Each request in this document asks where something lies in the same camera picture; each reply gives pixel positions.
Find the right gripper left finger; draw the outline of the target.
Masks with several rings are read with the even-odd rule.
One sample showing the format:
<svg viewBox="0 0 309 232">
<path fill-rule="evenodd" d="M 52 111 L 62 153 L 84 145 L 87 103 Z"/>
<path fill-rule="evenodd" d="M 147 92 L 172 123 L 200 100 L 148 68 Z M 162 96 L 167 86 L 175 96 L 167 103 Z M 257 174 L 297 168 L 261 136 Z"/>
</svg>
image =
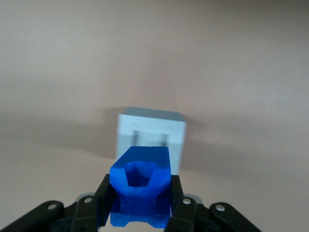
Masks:
<svg viewBox="0 0 309 232">
<path fill-rule="evenodd" d="M 88 194 L 68 207 L 55 200 L 44 202 L 1 231 L 98 232 L 106 225 L 115 197 L 107 174 L 94 195 Z"/>
</svg>

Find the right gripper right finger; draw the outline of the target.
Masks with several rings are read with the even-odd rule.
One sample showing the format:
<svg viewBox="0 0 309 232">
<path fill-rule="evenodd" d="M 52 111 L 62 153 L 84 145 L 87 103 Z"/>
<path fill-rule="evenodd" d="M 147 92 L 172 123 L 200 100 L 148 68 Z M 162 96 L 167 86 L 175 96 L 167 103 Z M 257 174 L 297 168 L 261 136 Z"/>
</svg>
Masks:
<svg viewBox="0 0 309 232">
<path fill-rule="evenodd" d="M 252 222 L 232 205 L 213 203 L 209 208 L 184 196 L 180 177 L 171 176 L 171 217 L 167 232 L 259 232 Z"/>
</svg>

